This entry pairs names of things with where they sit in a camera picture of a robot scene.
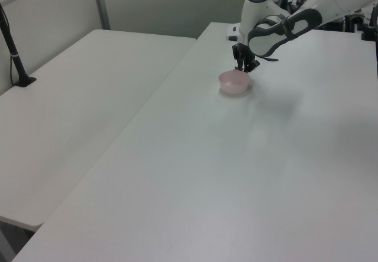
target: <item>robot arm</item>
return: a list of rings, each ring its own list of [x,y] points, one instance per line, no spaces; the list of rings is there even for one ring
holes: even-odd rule
[[[255,56],[266,58],[282,44],[322,24],[352,14],[375,0],[307,0],[290,15],[272,0],[245,0],[242,21],[227,29],[228,40],[238,42],[234,57],[247,62],[245,71],[258,66]]]

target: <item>white wall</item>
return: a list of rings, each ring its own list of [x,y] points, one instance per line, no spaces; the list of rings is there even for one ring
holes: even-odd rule
[[[101,29],[95,0],[17,0],[4,11],[28,74],[91,30]],[[9,51],[0,35],[0,94],[10,87]]]
[[[212,21],[240,22],[244,0],[105,0],[110,28],[197,38]]]

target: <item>bowl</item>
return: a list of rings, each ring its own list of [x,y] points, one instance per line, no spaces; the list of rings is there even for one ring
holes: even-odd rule
[[[244,93],[249,85],[248,73],[240,70],[230,70],[219,75],[220,88],[226,94],[237,95]]]

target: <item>table surface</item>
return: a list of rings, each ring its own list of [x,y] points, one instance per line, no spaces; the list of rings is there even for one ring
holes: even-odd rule
[[[230,97],[226,27],[210,24],[15,262],[377,261],[375,44],[311,31]]]
[[[0,220],[36,230],[195,39],[95,30],[0,97]]]

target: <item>white table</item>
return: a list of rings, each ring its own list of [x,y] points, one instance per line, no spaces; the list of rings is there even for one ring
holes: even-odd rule
[[[377,261],[374,43],[311,31],[229,97],[226,26],[205,30],[15,262]]]
[[[36,230],[195,39],[96,30],[0,97],[0,220]]]

